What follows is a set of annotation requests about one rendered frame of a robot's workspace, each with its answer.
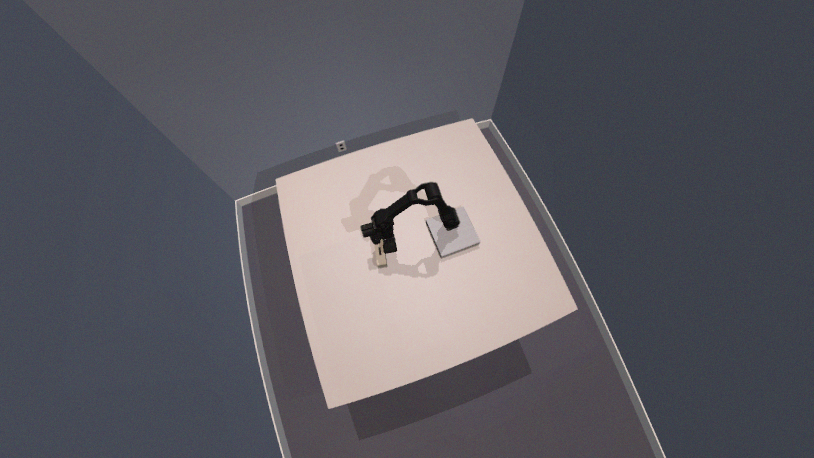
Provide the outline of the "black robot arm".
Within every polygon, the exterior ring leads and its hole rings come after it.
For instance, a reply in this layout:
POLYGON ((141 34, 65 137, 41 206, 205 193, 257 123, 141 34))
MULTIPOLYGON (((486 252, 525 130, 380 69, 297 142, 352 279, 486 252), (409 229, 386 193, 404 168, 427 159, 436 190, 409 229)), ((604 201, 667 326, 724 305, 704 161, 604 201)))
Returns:
POLYGON ((409 208, 411 205, 436 205, 439 209, 439 215, 447 231, 459 227, 459 217, 456 208, 447 205, 444 201, 439 185, 437 182, 426 182, 420 184, 417 188, 408 190, 407 193, 391 204, 389 207, 377 210, 371 217, 371 223, 360 226, 363 238, 369 237, 373 244, 377 245, 380 240, 385 240, 380 232, 387 234, 391 231, 391 225, 394 225, 394 217, 409 208), (425 189, 428 200, 420 199, 417 193, 425 189))

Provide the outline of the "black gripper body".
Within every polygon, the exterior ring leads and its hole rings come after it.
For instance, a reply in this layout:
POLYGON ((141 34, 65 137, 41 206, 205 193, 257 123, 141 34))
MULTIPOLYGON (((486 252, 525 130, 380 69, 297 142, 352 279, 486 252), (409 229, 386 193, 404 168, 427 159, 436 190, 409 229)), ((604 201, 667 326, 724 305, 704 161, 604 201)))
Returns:
POLYGON ((386 244, 383 245, 384 253, 387 254, 387 253, 396 252, 397 251, 397 246, 396 246, 396 243, 394 242, 394 238, 392 238, 392 237, 394 237, 392 225, 391 225, 391 231, 389 233, 383 234, 383 233, 380 232, 380 236, 381 235, 383 235, 385 237, 385 242, 386 242, 386 244))

